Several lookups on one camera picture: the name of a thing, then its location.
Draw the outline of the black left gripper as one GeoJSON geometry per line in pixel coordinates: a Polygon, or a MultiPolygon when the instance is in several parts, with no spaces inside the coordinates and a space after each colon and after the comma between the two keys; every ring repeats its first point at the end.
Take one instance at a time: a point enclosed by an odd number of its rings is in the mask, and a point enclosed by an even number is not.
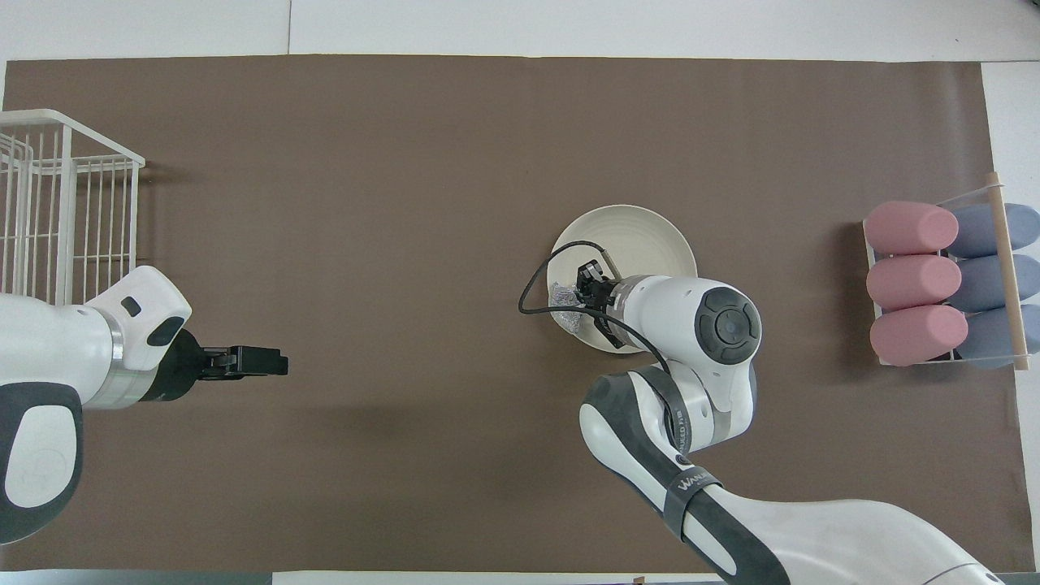
{"type": "Polygon", "coordinates": [[[172,402],[184,397],[198,377],[241,380],[256,375],[288,374],[288,358],[278,349],[261,347],[204,347],[186,328],[171,342],[159,363],[145,402],[172,402]]]}

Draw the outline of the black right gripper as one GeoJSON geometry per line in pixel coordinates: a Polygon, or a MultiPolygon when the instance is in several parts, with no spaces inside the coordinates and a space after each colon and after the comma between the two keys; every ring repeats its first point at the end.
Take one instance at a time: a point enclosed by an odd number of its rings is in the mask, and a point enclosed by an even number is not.
{"type": "Polygon", "coordinates": [[[600,333],[614,349],[626,347],[628,341],[625,328],[616,324],[619,314],[614,308],[614,303],[617,302],[614,289],[618,285],[619,281],[605,276],[598,260],[590,260],[577,270],[575,287],[576,295],[579,295],[578,304],[593,315],[605,314],[600,316],[600,333]]]}

